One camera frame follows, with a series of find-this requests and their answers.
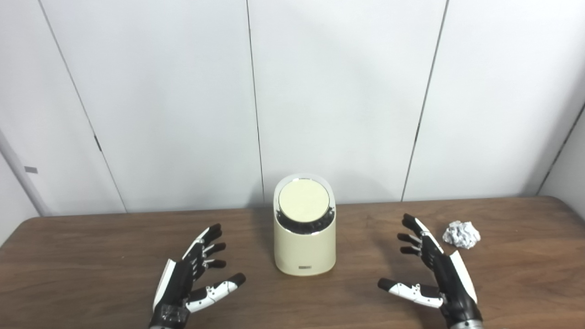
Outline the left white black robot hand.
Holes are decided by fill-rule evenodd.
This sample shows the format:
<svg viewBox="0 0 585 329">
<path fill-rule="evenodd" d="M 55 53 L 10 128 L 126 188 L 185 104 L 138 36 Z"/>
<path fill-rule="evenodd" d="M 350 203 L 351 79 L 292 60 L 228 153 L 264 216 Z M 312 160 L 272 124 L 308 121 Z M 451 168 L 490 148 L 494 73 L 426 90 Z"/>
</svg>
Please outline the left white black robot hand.
<svg viewBox="0 0 585 329">
<path fill-rule="evenodd" d="M 219 302 L 246 281 L 243 273 L 193 289 L 208 269 L 224 268 L 224 260 L 212 260 L 211 255 L 222 251 L 226 244 L 213 242 L 222 236 L 219 223 L 207 227 L 194 239 L 180 261 L 167 260 L 153 300 L 150 329 L 183 329 L 192 313 Z"/>
</svg>

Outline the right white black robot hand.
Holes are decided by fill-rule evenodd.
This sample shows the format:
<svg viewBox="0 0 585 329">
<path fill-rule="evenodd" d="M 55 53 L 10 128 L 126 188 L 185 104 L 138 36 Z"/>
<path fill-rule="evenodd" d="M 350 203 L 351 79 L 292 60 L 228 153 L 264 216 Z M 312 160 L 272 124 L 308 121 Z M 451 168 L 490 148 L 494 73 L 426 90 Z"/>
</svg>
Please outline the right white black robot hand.
<svg viewBox="0 0 585 329">
<path fill-rule="evenodd" d="M 440 310 L 448 329 L 484 328 L 476 289 L 459 252 L 446 254 L 429 229 L 413 215 L 404 214 L 402 225 L 412 234 L 397 234 L 398 240 L 411 244 L 402 246 L 400 252 L 418 256 L 433 273 L 437 285 L 380 278 L 378 287 L 405 300 Z"/>
</svg>

